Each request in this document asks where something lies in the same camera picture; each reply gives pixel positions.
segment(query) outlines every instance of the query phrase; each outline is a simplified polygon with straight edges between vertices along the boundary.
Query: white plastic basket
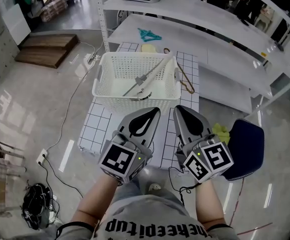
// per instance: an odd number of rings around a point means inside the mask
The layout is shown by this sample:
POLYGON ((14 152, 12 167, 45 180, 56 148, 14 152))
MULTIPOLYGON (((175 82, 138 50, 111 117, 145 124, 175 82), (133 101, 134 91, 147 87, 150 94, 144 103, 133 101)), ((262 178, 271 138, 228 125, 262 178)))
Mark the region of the white plastic basket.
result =
POLYGON ((111 113, 129 114, 143 108, 158 107, 164 115, 179 104, 181 84, 176 58, 173 57, 154 78, 152 95, 145 100, 123 96, 167 54, 149 52, 106 52, 94 80, 92 94, 111 113))

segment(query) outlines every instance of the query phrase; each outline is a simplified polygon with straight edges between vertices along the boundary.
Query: wooden platform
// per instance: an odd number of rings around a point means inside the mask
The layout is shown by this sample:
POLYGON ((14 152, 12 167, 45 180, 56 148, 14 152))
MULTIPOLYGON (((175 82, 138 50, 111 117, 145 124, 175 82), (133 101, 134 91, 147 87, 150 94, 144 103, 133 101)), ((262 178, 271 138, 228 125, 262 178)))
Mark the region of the wooden platform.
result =
POLYGON ((57 69, 77 43, 75 34, 33 36, 21 46, 15 61, 57 69))

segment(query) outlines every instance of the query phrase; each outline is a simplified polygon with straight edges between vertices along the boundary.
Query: sneaker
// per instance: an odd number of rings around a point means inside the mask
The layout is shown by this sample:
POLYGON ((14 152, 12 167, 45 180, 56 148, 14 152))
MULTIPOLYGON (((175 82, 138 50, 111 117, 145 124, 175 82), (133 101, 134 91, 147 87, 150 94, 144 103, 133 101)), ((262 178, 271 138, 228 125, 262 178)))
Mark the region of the sneaker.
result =
POLYGON ((161 186, 158 185, 157 183, 153 183, 149 186, 148 191, 153 191, 153 190, 161 190, 161 186))

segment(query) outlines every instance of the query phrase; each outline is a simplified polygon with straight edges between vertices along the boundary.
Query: black bag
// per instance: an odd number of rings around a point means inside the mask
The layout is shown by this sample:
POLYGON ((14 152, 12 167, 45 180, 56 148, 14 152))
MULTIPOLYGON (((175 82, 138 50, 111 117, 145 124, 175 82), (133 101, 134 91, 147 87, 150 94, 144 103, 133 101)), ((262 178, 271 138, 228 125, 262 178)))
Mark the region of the black bag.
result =
POLYGON ((41 228, 42 215, 49 211, 51 191, 41 183, 28 188, 22 205, 22 217, 33 230, 41 228))

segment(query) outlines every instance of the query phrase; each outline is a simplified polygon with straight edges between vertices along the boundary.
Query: chair seat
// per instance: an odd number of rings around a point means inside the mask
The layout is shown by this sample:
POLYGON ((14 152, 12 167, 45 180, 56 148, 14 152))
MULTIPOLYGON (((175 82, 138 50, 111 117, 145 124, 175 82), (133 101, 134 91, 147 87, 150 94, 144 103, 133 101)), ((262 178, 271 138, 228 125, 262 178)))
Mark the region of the chair seat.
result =
POLYGON ((261 168, 265 137, 262 128, 244 119, 236 120, 229 134, 228 149, 234 164, 222 175, 228 181, 234 181, 261 168))

